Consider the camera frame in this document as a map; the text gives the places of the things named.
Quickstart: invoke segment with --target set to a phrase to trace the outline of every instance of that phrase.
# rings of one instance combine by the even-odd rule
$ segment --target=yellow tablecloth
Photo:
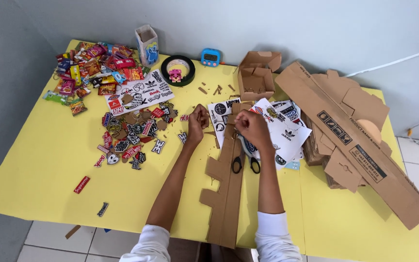
[[[74,49],[78,42],[71,41],[67,50]],[[160,61],[166,57],[160,55]],[[179,115],[189,114],[198,103],[206,105],[239,94],[235,67],[209,68],[194,63],[195,80],[183,88],[171,87],[176,96],[171,102]],[[142,152],[147,160],[141,164],[142,170],[133,170],[128,163],[104,162],[96,168],[93,164],[101,156],[96,146],[102,145],[105,132],[101,117],[108,110],[105,99],[90,94],[84,99],[88,111],[73,117],[68,107],[41,98],[56,83],[53,79],[47,83],[0,166],[0,213],[27,220],[140,232],[182,149],[177,134],[187,130],[187,122],[177,120],[158,132],[158,138],[166,141],[160,155],[151,152],[154,142],[145,144]],[[218,85],[223,87],[222,94],[213,95]],[[382,98],[380,91],[366,91]],[[277,88],[271,100],[285,98]],[[383,140],[401,163],[388,119]],[[187,170],[172,237],[205,240],[211,208],[198,199],[202,188],[218,188],[218,181],[204,174],[208,156],[218,155],[214,136],[205,135]],[[419,229],[408,231],[370,187],[360,188],[356,194],[331,190],[321,167],[308,167],[303,160],[301,165],[300,171],[282,169],[277,173],[289,230],[301,253],[370,262],[419,261]],[[259,176],[248,167],[243,175],[237,245],[255,247]],[[91,181],[80,194],[74,193],[84,176]],[[98,217],[103,202],[109,206]]]

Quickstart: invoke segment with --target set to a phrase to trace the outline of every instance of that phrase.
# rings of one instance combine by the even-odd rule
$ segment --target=gray wall
[[[57,53],[71,39],[136,46],[134,29],[146,23],[161,53],[198,58],[216,48],[234,65],[248,50],[271,50],[283,66],[300,58],[312,73],[346,75],[419,52],[419,1],[16,1]],[[397,135],[419,122],[419,58],[354,79],[384,91]]]
[[[56,66],[55,51],[12,0],[0,0],[0,164]],[[0,262],[14,262],[32,221],[0,215]]]

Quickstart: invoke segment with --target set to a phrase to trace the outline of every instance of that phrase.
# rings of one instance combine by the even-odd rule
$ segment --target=white sleeve
[[[168,246],[169,231],[145,225],[138,243],[130,253],[123,254],[119,262],[170,262]]]
[[[258,212],[255,242],[260,262],[301,262],[302,257],[287,229],[287,214]]]

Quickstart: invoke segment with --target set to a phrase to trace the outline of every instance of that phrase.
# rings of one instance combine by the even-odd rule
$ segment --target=hand
[[[189,134],[187,135],[187,141],[185,144],[197,146],[203,139],[203,129],[209,126],[209,113],[208,110],[198,104],[195,110],[189,115]]]
[[[240,134],[256,146],[260,152],[274,151],[268,125],[262,115],[242,110],[238,113],[235,122]]]

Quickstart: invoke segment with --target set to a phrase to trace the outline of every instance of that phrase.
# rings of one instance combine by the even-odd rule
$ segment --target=tape roll
[[[182,76],[180,82],[173,82],[169,75],[170,68],[175,65],[183,65],[188,70],[187,75]],[[188,57],[181,55],[170,56],[162,62],[161,74],[164,77],[164,80],[172,86],[186,86],[195,78],[195,65]]]

